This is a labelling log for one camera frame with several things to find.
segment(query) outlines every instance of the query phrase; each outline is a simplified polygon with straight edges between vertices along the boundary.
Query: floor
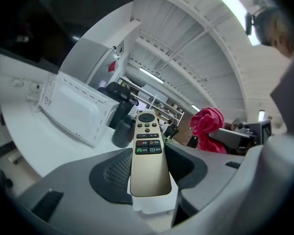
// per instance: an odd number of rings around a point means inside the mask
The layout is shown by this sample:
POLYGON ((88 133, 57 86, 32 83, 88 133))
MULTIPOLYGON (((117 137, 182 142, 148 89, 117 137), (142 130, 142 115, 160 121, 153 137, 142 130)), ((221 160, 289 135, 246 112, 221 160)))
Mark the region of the floor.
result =
MULTIPOLYGON (((17 164, 10 162, 9 158, 18 153, 13 150, 0 158, 0 169, 4 171, 7 178, 13 182, 12 194, 20 196, 27 188, 38 182, 41 177, 30 167, 21 157, 17 164)), ((142 219, 155 231, 162 232, 171 228, 173 212, 153 217, 143 217, 142 219)))

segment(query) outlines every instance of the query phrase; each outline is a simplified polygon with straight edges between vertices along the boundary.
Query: hair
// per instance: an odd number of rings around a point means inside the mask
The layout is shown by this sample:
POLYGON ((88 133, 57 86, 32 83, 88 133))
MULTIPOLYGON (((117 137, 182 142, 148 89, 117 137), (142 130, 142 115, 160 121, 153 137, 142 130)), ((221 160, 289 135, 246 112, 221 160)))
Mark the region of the hair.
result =
POLYGON ((271 18, 279 11, 277 8, 267 8, 254 18, 254 26, 258 40, 262 45, 271 46, 266 38, 266 28, 269 27, 271 18))
POLYGON ((237 119, 235 119, 232 124, 240 124, 240 123, 244 123, 244 120, 241 119, 240 117, 238 117, 237 119))

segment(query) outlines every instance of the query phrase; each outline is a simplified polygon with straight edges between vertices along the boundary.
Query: remote control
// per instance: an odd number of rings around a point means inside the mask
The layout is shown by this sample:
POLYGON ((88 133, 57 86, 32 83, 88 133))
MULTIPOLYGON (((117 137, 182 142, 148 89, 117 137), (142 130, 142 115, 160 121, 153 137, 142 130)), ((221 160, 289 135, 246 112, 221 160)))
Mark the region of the remote control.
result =
POLYGON ((155 111, 139 111, 135 123, 130 192, 135 197, 153 197, 169 194, 171 189, 155 111))

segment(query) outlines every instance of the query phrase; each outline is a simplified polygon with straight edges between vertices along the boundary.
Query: ceiling light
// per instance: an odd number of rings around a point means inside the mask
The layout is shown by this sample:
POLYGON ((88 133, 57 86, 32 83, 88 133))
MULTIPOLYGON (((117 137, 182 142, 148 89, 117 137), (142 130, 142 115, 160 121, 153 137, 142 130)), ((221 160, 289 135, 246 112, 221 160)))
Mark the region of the ceiling light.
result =
MULTIPOLYGON (((239 0, 221 0, 224 4, 232 11, 234 16, 239 20, 240 24, 242 25, 245 31, 245 15, 247 10, 241 4, 239 0)), ((256 37, 254 26, 252 27, 252 33, 249 36, 250 43, 253 46, 257 46, 260 44, 258 38, 256 37)))
POLYGON ((140 71, 142 71, 143 73, 147 74, 148 76, 151 76, 153 79, 157 80, 159 83, 164 83, 163 80, 161 80, 160 78, 156 77, 155 75, 149 73, 147 70, 144 70, 143 68, 139 69, 140 71))
POLYGON ((195 110, 197 110, 198 112, 200 112, 200 109, 197 108, 195 105, 192 104, 192 107, 193 107, 195 110))
POLYGON ((259 111, 259 116, 258 116, 258 122, 263 121, 265 118, 265 111, 264 110, 260 110, 259 111))
POLYGON ((72 36, 72 38, 76 41, 78 41, 80 39, 80 37, 77 37, 77 36, 72 36))

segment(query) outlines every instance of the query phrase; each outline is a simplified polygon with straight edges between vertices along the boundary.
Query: shelf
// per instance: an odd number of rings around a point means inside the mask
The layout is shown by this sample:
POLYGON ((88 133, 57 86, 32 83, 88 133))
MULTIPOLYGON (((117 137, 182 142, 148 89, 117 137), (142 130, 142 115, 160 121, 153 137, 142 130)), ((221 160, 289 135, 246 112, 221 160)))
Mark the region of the shelf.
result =
POLYGON ((157 98, 157 97, 156 97, 156 100, 155 100, 155 101, 160 101, 161 103, 163 103, 164 105, 166 105, 168 108, 174 110, 175 112, 180 113, 180 114, 183 114, 183 112, 178 111, 177 109, 173 108, 171 105, 165 103, 164 101, 160 100, 160 99, 157 98))
POLYGON ((146 99, 143 99, 143 98, 141 98, 141 97, 139 97, 139 96, 136 96, 136 95, 133 94, 133 93, 131 93, 131 95, 132 95, 133 97, 135 97, 135 98, 137 98, 137 99, 143 101, 144 103, 146 103, 146 104, 148 104, 148 105, 151 105, 151 103, 148 102, 146 99))
POLYGON ((147 94, 147 95, 150 95, 150 97, 155 97, 153 94, 149 93, 148 91, 145 91, 144 89, 142 89, 141 87, 139 87, 138 85, 130 82, 130 81, 127 81, 125 80, 124 78, 120 77, 120 79, 122 79, 125 83, 128 83, 129 85, 133 86, 134 88, 136 88, 137 90, 147 94))
POLYGON ((180 119, 177 119, 177 118, 175 118, 175 117, 170 116, 168 113, 166 113, 165 111, 161 110, 160 108, 158 108, 158 107, 156 107, 156 106, 153 106, 153 105, 152 105, 152 107, 153 107, 153 108, 156 108, 158 111, 160 111, 160 112, 162 112, 162 113, 168 115, 170 118, 173 118, 173 119, 175 119, 175 120, 177 120, 177 121, 180 121, 180 119))
POLYGON ((153 108, 157 109, 158 111, 160 111, 160 112, 162 112, 163 114, 169 116, 170 118, 173 118, 173 119, 177 120, 178 122, 181 121, 181 119, 182 119, 182 117, 183 117, 183 115, 184 115, 184 112, 180 112, 180 111, 178 111, 177 109, 173 108, 171 105, 169 105, 169 104, 165 103, 164 101, 158 99, 157 96, 154 96, 153 94, 149 93, 148 91, 145 91, 144 89, 142 89, 142 88, 139 87, 138 85, 132 83, 131 81, 128 81, 128 80, 126 80, 126 79, 123 78, 123 77, 120 77, 120 79, 121 79, 123 82, 125 82, 126 84, 128 84, 129 86, 134 87, 134 88, 137 89, 138 91, 143 92, 143 93, 149 95, 149 96, 152 97, 152 98, 155 98, 155 101, 158 101, 158 102, 163 103, 163 104, 164 104, 169 110, 173 110, 173 111, 175 111, 176 113, 181 114, 181 118, 178 119, 178 118, 176 118, 176 117, 172 117, 172 116, 170 116, 168 113, 166 113, 164 110, 160 109, 159 107, 154 106, 154 105, 153 105, 154 102, 149 102, 149 101, 147 101, 146 99, 143 99, 143 98, 141 98, 141 97, 135 95, 134 93, 131 93, 131 95, 132 95, 133 97, 135 97, 135 98, 137 98, 138 100, 141 100, 142 102, 144 102, 144 103, 150 105, 150 107, 153 107, 153 108))
POLYGON ((164 117, 164 116, 161 116, 161 117, 158 117, 158 116, 157 116, 157 118, 158 118, 158 119, 161 119, 161 120, 163 120, 163 118, 166 119, 166 120, 169 120, 169 118, 164 117))

